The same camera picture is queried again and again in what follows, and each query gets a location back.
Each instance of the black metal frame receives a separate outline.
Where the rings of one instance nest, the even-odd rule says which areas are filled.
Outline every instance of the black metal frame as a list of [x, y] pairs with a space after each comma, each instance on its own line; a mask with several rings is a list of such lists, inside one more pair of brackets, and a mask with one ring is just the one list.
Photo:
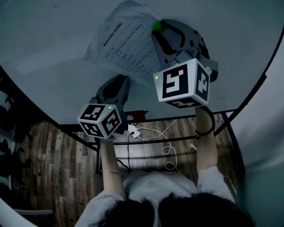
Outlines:
[[[255, 93], [259, 90], [259, 88], [262, 86], [263, 82], [266, 79], [266, 71], [268, 70], [271, 62], [273, 61], [275, 54], [281, 44], [282, 38], [284, 35], [284, 26], [279, 38], [279, 41], [275, 47], [275, 50], [265, 68], [265, 70], [263, 71], [260, 79], [258, 80], [258, 82], [256, 83], [256, 85], [253, 87], [253, 89], [251, 90], [251, 92], [249, 93], [249, 95], [246, 97], [246, 99], [241, 103], [241, 105], [235, 109], [235, 110], [228, 110], [228, 111], [222, 111], [222, 112], [215, 112], [214, 114], [219, 114], [222, 113], [223, 115], [223, 119], [224, 119], [224, 123], [214, 132], [214, 135], [216, 136], [217, 134], [219, 134], [223, 129], [225, 129], [226, 127], [228, 127], [230, 135], [232, 137], [232, 141], [234, 141], [233, 139], [235, 139], [235, 136], [233, 134], [233, 131], [231, 129], [230, 126], [230, 122], [242, 111], [242, 109], [248, 104], [248, 102], [252, 99], [252, 97], [255, 95]], [[8, 74], [4, 71], [5, 76], [7, 76], [10, 80], [12, 80]], [[226, 116], [226, 112], [232, 112], [230, 117]], [[172, 117], [172, 118], [162, 118], [162, 119], [154, 119], [154, 120], [144, 120], [144, 121], [128, 121], [129, 123], [136, 123], [136, 122], [149, 122], [149, 121], [161, 121], [161, 120], [174, 120], [174, 119], [181, 119], [181, 118], [189, 118], [189, 117], [194, 117], [195, 115], [190, 115], [190, 116], [180, 116], [180, 117]], [[45, 119], [50, 122], [51, 124], [53, 124], [55, 127], [57, 127], [59, 130], [61, 130], [62, 132], [66, 133], [67, 135], [69, 135], [70, 137], [72, 137], [73, 139], [75, 139], [76, 141], [80, 142], [81, 144], [87, 146], [88, 148], [94, 150], [97, 152], [97, 162], [96, 162], [96, 172], [97, 174], [100, 173], [100, 169], [101, 169], [101, 164], [100, 162], [100, 143], [99, 140], [96, 140], [95, 142], [86, 142], [84, 139], [80, 138], [78, 135], [76, 135], [73, 132], [80, 132], [82, 131], [81, 127], [77, 124], [58, 124], [55, 120], [53, 120], [51, 117], [49, 117], [46, 113], [44, 113], [44, 117]], [[186, 136], [186, 137], [179, 137], [179, 138], [172, 138], [172, 139], [163, 139], [163, 140], [145, 140], [145, 141], [134, 141], [134, 142], [115, 142], [114, 145], [139, 145], [139, 144], [155, 144], [155, 143], [163, 143], [163, 142], [172, 142], [172, 141], [178, 141], [178, 140], [189, 140], [189, 139], [194, 139], [196, 138], [196, 135], [192, 135], [192, 136]], [[234, 145], [234, 147], [237, 147], [238, 151], [240, 152], [239, 147], [237, 146], [237, 144]]]

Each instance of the person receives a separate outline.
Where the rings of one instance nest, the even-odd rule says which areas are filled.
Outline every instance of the person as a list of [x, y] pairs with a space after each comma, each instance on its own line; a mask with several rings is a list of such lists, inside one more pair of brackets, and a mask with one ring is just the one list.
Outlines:
[[217, 168], [210, 115], [196, 108], [197, 186], [178, 172], [133, 171], [124, 183], [113, 143], [101, 141], [104, 191], [86, 206], [76, 227], [254, 226]]

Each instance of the bracelet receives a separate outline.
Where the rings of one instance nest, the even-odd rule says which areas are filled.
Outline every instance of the bracelet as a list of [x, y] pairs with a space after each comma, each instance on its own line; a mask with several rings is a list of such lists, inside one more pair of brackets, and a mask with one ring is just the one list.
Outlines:
[[113, 171], [108, 171], [108, 170], [101, 170], [101, 172], [111, 172], [111, 173], [115, 173], [115, 174], [119, 174], [118, 172], [113, 172]]

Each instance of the white cable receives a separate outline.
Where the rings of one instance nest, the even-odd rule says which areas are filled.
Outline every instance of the white cable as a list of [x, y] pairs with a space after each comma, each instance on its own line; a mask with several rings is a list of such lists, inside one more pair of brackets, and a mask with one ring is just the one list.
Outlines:
[[[140, 138], [140, 137], [138, 136], [138, 138], [141, 139], [141, 140], [152, 140], [152, 139], [158, 138], [158, 137], [160, 137], [160, 136], [164, 136], [164, 138], [167, 139], [167, 137], [164, 135], [165, 131], [163, 131], [163, 133], [162, 133], [162, 132], [160, 132], [160, 131], [153, 130], [153, 129], [148, 129], [148, 128], [144, 128], [144, 127], [137, 128], [137, 130], [140, 130], [140, 129], [141, 129], [141, 130], [155, 131], [155, 132], [160, 133], [159, 136], [156, 136], [156, 137], [153, 137], [153, 138], [149, 138], [149, 139], [143, 139], [143, 138]], [[169, 150], [168, 150], [167, 153], [163, 153], [163, 151], [164, 151], [165, 148], [169, 148]], [[168, 161], [167, 163], [165, 163], [165, 168], [166, 168], [167, 170], [169, 170], [169, 171], [174, 170], [174, 169], [177, 169], [177, 171], [180, 173], [179, 169], [177, 168], [177, 164], [178, 164], [178, 162], [177, 162], [177, 152], [176, 152], [176, 149], [171, 146], [171, 143], [170, 143], [170, 142], [169, 142], [169, 146], [165, 146], [165, 147], [162, 148], [161, 153], [162, 153], [162, 155], [166, 156], [166, 155], [168, 155], [168, 154], [170, 153], [170, 150], [171, 150], [171, 149], [173, 149], [173, 150], [175, 151], [176, 163], [174, 164], [173, 162]], [[173, 167], [173, 168], [168, 168], [168, 167], [167, 167], [167, 164], [172, 164], [174, 167]]]

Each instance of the white table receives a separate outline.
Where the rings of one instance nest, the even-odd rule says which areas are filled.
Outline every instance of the white table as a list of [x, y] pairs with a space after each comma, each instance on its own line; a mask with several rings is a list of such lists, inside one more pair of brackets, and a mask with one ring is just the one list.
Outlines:
[[[84, 103], [116, 76], [84, 61], [101, 23], [125, 0], [0, 0], [0, 65], [14, 83], [58, 124], [77, 123]], [[265, 71], [284, 27], [284, 0], [135, 0], [160, 18], [199, 31], [219, 77], [209, 108], [234, 110]], [[193, 109], [159, 103], [155, 90], [131, 84], [125, 111], [146, 119], [180, 117]]]

